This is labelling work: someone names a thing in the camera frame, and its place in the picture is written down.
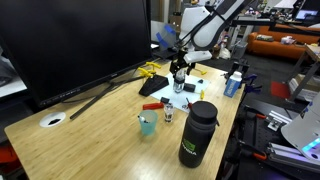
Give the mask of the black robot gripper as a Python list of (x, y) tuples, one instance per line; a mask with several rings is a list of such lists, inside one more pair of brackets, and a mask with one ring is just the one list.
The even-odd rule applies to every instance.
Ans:
[(169, 71), (173, 74), (176, 75), (177, 72), (183, 68), (186, 68), (186, 74), (189, 75), (191, 70), (195, 67), (194, 63), (187, 63), (184, 60), (184, 56), (187, 54), (186, 51), (183, 50), (179, 50), (178, 51), (178, 59), (177, 60), (173, 60), (170, 64), (170, 68)]

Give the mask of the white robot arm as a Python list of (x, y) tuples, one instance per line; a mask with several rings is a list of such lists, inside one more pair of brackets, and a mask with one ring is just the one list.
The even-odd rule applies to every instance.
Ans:
[(173, 76), (184, 68), (189, 74), (197, 62), (210, 59), (210, 50), (217, 44), (221, 33), (251, 1), (218, 0), (213, 6), (185, 8), (179, 38), (173, 45), (178, 51), (178, 59), (170, 65)]

